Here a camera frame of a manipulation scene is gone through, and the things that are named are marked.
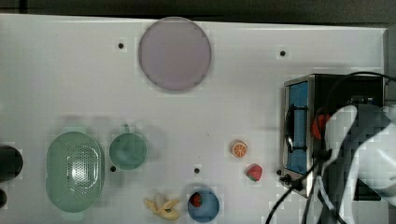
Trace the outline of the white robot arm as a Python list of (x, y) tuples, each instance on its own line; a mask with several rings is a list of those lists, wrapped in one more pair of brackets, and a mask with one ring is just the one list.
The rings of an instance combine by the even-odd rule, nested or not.
[(318, 224), (358, 224), (352, 205), (358, 182), (395, 204), (393, 106), (345, 106), (327, 122), (325, 139), (332, 155), (321, 173)]

